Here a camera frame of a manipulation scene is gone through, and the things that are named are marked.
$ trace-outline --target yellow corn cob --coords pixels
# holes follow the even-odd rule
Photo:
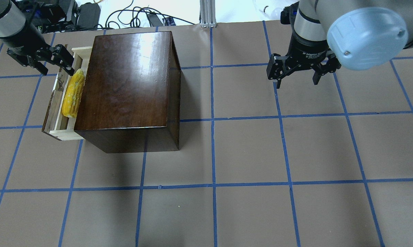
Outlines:
[[[77,117],[83,86],[83,70],[78,69],[70,78],[68,87],[66,88],[65,98],[63,99],[62,114],[65,117]]]

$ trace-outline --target dark wood surface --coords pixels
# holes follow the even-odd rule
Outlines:
[[[74,131],[107,153],[178,150],[171,32],[96,36]]]

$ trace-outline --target light blue cap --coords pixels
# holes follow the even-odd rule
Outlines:
[[[327,42],[342,66],[365,70],[394,58],[408,39],[404,19],[381,7],[353,10],[339,17],[327,32]]]

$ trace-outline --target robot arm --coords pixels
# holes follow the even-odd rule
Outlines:
[[[63,68],[69,75],[74,73],[71,68],[73,57],[67,49],[61,44],[48,45],[10,0],[0,0],[0,39],[9,47],[7,54],[22,66],[30,66],[46,75],[48,69],[40,61],[47,61]]]
[[[270,80],[313,69],[313,83],[342,66],[365,70],[413,47],[413,0],[300,0],[281,13],[292,37],[285,56],[272,54]]]

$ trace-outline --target open drawer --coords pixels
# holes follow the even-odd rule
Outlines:
[[[81,68],[85,76],[87,74],[87,66],[89,65],[91,51],[91,46],[72,49],[74,57],[72,67],[75,71]],[[69,80],[70,75],[61,69],[56,76],[51,99],[49,100],[48,109],[46,111],[45,120],[42,126],[43,133],[62,141],[84,139],[82,136],[74,132],[76,119],[65,117],[62,114],[63,99],[65,97]]]

